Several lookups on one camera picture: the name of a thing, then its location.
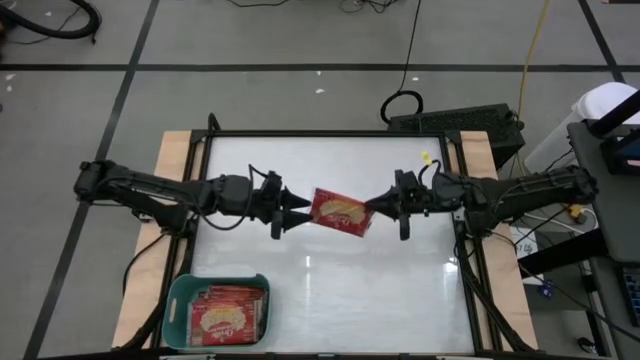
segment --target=gray floor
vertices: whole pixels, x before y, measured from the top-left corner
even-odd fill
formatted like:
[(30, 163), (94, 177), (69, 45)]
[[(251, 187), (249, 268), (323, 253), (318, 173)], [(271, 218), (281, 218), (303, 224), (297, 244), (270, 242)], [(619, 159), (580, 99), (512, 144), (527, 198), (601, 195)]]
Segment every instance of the gray floor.
[[(319, 65), (298, 71), (145, 68), (123, 86), (125, 72), (136, 68), (127, 64), (145, 15), (157, 1), (93, 0), (104, 18), (96, 45), (87, 39), (52, 39), (1, 48), (0, 279), (9, 289), (0, 295), (3, 359), (25, 353), (77, 208), (71, 191), (77, 166), (95, 157), (110, 117), (118, 123), (108, 157), (143, 171), (153, 170), (164, 131), (204, 127), (211, 111), (226, 129), (384, 129), (378, 109), (397, 89), (402, 73), (383, 70), (389, 70), (385, 64), (405, 60), (414, 0), (401, 1), (382, 15), (370, 8), (344, 14), (339, 0), (292, 0), (248, 9), (221, 0), (160, 0), (140, 64), (360, 63), (377, 64), (378, 71), (354, 71), (355, 65), (321, 72)], [(635, 41), (640, 6), (588, 4), (617, 63), (640, 65)], [(520, 73), (491, 66), (523, 64), (541, 5), (542, 0), (424, 1), (411, 63), (463, 66), (411, 71), (406, 88), (420, 91), (427, 110), (499, 102), (516, 108)], [(18, 0), (15, 10), (57, 27), (74, 6), (63, 0)], [(80, 14), (69, 27), (84, 21)], [(11, 40), (37, 38), (24, 29), (9, 35)], [(69, 67), (55, 66), (65, 64)], [(522, 114), (524, 155), (584, 92), (613, 79), (574, 0), (553, 1), (533, 64), (600, 67), (561, 72), (551, 66), (554, 72), (530, 74)], [(76, 71), (80, 66), (75, 65), (86, 67)], [(639, 73), (623, 75), (640, 86)], [(112, 114), (122, 91), (128, 96), (121, 113), (116, 106)], [(399, 100), (390, 111), (407, 114), (414, 106)], [(121, 276), (139, 227), (134, 220), (121, 209), (90, 210), (41, 356), (109, 349)], [(534, 314), (543, 332), (558, 329), (538, 320)], [(554, 347), (543, 340), (548, 333), (539, 337), (543, 349)]]

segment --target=teal bin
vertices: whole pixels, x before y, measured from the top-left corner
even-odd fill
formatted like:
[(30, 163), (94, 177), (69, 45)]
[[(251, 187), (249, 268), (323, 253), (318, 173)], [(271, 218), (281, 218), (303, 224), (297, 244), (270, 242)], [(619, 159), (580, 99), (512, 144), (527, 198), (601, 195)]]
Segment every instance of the teal bin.
[[(207, 350), (217, 349), (221, 346), (203, 346), (191, 347), (187, 342), (187, 326), (189, 323), (189, 303), (194, 301), (199, 292), (206, 291), (209, 285), (245, 285), (259, 287), (266, 290), (267, 312), (263, 318), (266, 321), (266, 334), (269, 324), (269, 309), (271, 307), (271, 291), (269, 281), (261, 274), (256, 274), (252, 278), (199, 278), (187, 274), (177, 278), (171, 289), (169, 289), (169, 297), (167, 298), (167, 307), (164, 310), (164, 320), (162, 321), (162, 337), (167, 345), (176, 350)], [(224, 345), (229, 346), (252, 346), (251, 345)]]

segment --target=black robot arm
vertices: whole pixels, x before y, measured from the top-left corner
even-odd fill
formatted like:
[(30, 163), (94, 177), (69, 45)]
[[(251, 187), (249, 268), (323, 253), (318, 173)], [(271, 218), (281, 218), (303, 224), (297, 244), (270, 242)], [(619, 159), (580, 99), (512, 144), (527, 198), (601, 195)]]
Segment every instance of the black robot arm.
[(282, 189), (282, 178), (273, 171), (264, 174), (260, 189), (253, 189), (252, 180), (244, 176), (221, 175), (207, 181), (181, 182), (132, 171), (112, 161), (83, 162), (80, 170), (74, 186), (78, 200), (90, 204), (115, 201), (153, 217), (158, 226), (176, 236), (188, 231), (190, 214), (206, 217), (220, 212), (251, 220), (258, 218), (264, 224), (271, 224), (274, 239), (311, 220), (308, 214), (292, 211), (311, 203), (286, 187)]
[(510, 180), (436, 171), (431, 189), (413, 172), (396, 170), (395, 180), (396, 185), (389, 191), (366, 204), (372, 210), (399, 220), (401, 240), (409, 238), (411, 214), (428, 216), (429, 213), (455, 212), (464, 208), (469, 235), (484, 237), (503, 220), (555, 203), (588, 204), (597, 193), (595, 179), (577, 166)]

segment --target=black metal frame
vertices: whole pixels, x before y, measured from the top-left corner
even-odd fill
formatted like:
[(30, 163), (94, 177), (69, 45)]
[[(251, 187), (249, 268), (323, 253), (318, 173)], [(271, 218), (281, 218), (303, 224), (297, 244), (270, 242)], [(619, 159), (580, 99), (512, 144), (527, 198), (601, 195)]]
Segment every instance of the black metal frame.
[[(387, 132), (387, 131), (350, 131), (350, 130), (339, 130), (339, 131), (326, 131), (326, 130), (273, 130), (273, 131), (253, 131), (253, 130), (220, 130), (220, 127), (215, 120), (215, 117), (209, 117), (209, 128), (206, 130), (193, 130), (191, 132), (191, 138), (189, 141), (189, 149), (187, 152), (187, 159), (185, 163), (183, 180), (188, 180), (191, 178), (191, 174), (195, 167), (195, 158), (198, 146), (204, 142), (202, 162), (200, 164), (200, 174), (199, 179), (205, 180), (207, 174), (207, 168), (209, 163), (209, 158), (211, 154), (211, 145), (213, 143), (213, 139), (215, 137), (380, 137), (380, 138), (416, 138), (416, 137), (424, 137), (424, 138), (437, 138), (440, 143), (440, 149), (442, 152), (442, 165), (444, 170), (451, 171), (451, 161), (449, 158), (449, 151), (447, 147), (447, 141), (451, 141), (456, 150), (456, 158), (458, 161), (460, 174), (467, 175), (467, 166), (465, 157), (463, 155), (462, 142), (460, 138), (460, 133), (458, 131), (446, 131), (446, 132), (438, 132), (438, 133), (423, 133), (416, 134), (411, 132)], [(452, 219), (454, 221), (454, 229), (456, 226), (462, 225), (463, 223), (456, 220), (454, 215), (452, 214)], [(194, 231), (192, 232), (192, 236), (186, 239), (186, 248), (185, 255), (183, 258), (183, 264), (181, 266), (182, 269), (190, 269), (193, 261), (193, 248), (195, 246), (195, 239), (197, 235), (197, 226), (194, 227)], [(461, 238), (461, 233), (455, 232), (456, 241), (459, 241)], [(173, 274), (175, 272), (175, 265), (178, 256), (180, 239), (172, 238), (171, 244), (169, 247), (169, 252), (167, 254), (167, 262), (165, 264), (164, 276), (162, 281), (162, 287), (160, 292), (160, 298), (168, 296), (169, 288), (171, 283), (173, 282)], [(489, 276), (486, 267), (486, 259), (484, 257), (484, 252), (482, 251), (482, 243), (477, 240), (474, 242), (475, 257), (477, 261), (477, 270), (478, 277), (480, 278), (481, 284), (484, 290), (491, 296), (491, 286), (489, 283)], [(464, 246), (458, 249), (460, 251), (460, 256), (467, 256), (466, 248)], [(564, 357), (564, 356), (554, 356), (554, 355), (546, 355), (539, 353), (513, 353), (513, 352), (503, 352), (502, 351), (502, 343), (501, 343), (501, 335), (498, 331), (496, 324), (493, 320), (487, 317), (487, 321), (489, 322), (490, 335), (492, 340), (492, 345), (494, 349), (498, 349), (499, 351), (489, 351), (485, 350), (482, 346), (482, 337), (480, 334), (479, 328), (479, 318), (478, 318), (478, 309), (476, 307), (475, 295), (471, 288), (463, 282), (464, 285), (464, 293), (465, 300), (467, 303), (467, 311), (469, 315), (469, 324), (471, 328), (471, 337), (474, 346), (475, 356), (481, 356), (486, 358), (495, 358), (495, 359), (540, 359), (540, 360), (588, 360), (586, 358), (576, 358), (576, 357)], [(70, 356), (60, 356), (47, 358), (50, 360), (115, 360), (115, 359), (159, 359), (163, 356), (171, 356), (178, 355), (179, 353), (173, 349), (160, 346), (160, 339), (162, 338), (160, 323), (162, 320), (160, 319), (158, 326), (151, 334), (151, 348), (149, 349), (131, 349), (131, 350), (119, 350), (119, 351), (111, 351), (105, 353), (93, 353), (93, 354), (80, 354), (80, 355), (70, 355)], [(290, 360), (318, 360), (318, 359), (354, 359), (354, 360), (364, 360), (364, 359), (375, 359), (375, 360), (383, 360), (383, 359), (420, 359), (420, 360), (435, 360), (439, 357), (436, 356), (426, 356), (426, 355), (411, 355), (411, 354), (398, 354), (398, 355), (337, 355), (337, 354), (274, 354), (274, 353), (264, 353), (264, 354), (215, 354), (211, 355), (212, 359), (265, 359), (265, 360), (275, 360), (277, 359), (290, 359)]]
[[(213, 139), (216, 137), (381, 137), (381, 138), (437, 138), (440, 143), (440, 150), (442, 152), (442, 166), (446, 171), (451, 171), (451, 161), (449, 158), (449, 152), (447, 148), (447, 140), (450, 140), (456, 149), (456, 157), (458, 160), (458, 166), (460, 168), (461, 174), (467, 173), (467, 166), (462, 155), (462, 142), (460, 139), (460, 133), (456, 131), (447, 131), (447, 132), (436, 132), (436, 133), (423, 133), (416, 134), (413, 132), (388, 132), (388, 131), (367, 131), (367, 130), (220, 130), (220, 127), (217, 125), (215, 121), (215, 117), (209, 117), (209, 129), (206, 130), (193, 130), (191, 132), (191, 138), (189, 141), (189, 150), (187, 152), (187, 161), (185, 163), (185, 170), (183, 174), (183, 181), (188, 180), (191, 177), (192, 171), (194, 169), (195, 162), (195, 154), (197, 151), (197, 147), (199, 144), (204, 141), (204, 149), (203, 149), (203, 157), (202, 163), (200, 164), (200, 180), (206, 180), (206, 173), (209, 163), (209, 157), (211, 154), (211, 145), (213, 143)], [(190, 256), (185, 257), (183, 262), (186, 262), (188, 268), (191, 268), (191, 262), (193, 260), (193, 247), (195, 246), (195, 239), (197, 235), (197, 230), (193, 232), (193, 236), (186, 239), (186, 253), (189, 253)], [(169, 253), (167, 255), (167, 262), (165, 265), (164, 276), (162, 280), (162, 288), (160, 291), (160, 298), (166, 297), (169, 294), (169, 288), (173, 281), (173, 274), (175, 270), (175, 263), (178, 255), (179, 248), (179, 239), (172, 238), (171, 244), (169, 247)], [(486, 269), (486, 261), (484, 258), (484, 253), (482, 251), (476, 251), (476, 258), (478, 272), (480, 274), (480, 279), (485, 287), (485, 290), (491, 294), (491, 286), (489, 285), (489, 277)], [(474, 351), (482, 350), (482, 339), (480, 336), (480, 328), (479, 328), (479, 319), (476, 308), (475, 297), (473, 295), (473, 291), (471, 288), (464, 284), (465, 291), (465, 300), (467, 302), (467, 310), (469, 314), (469, 323), (471, 327), (471, 336), (474, 345)], [(161, 342), (161, 323), (159, 321), (158, 326), (154, 330), (151, 335), (151, 346), (159, 347)], [(501, 347), (500, 344), (500, 334), (496, 325), (489, 319), (492, 341), (494, 344), (494, 348), (496, 348), (496, 344)]]

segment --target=white table surface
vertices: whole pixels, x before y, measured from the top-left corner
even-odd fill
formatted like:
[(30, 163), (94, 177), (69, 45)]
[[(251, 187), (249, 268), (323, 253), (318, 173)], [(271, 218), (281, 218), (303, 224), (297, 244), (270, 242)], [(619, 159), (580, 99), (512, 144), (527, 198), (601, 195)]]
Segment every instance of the white table surface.
[[(295, 194), (316, 187), (368, 200), (394, 183), (394, 170), (442, 157), (435, 138), (216, 138), (208, 178), (274, 170)], [(424, 176), (431, 184), (432, 171)], [(262, 178), (257, 177), (258, 188)], [(237, 220), (215, 214), (221, 225)], [(200, 277), (261, 273), (271, 285), (269, 328), (251, 347), (220, 352), (472, 353), (449, 214), (411, 217), (411, 239), (377, 214), (364, 238), (304, 224), (272, 240), (246, 221), (220, 232), (198, 229), (192, 272)]]

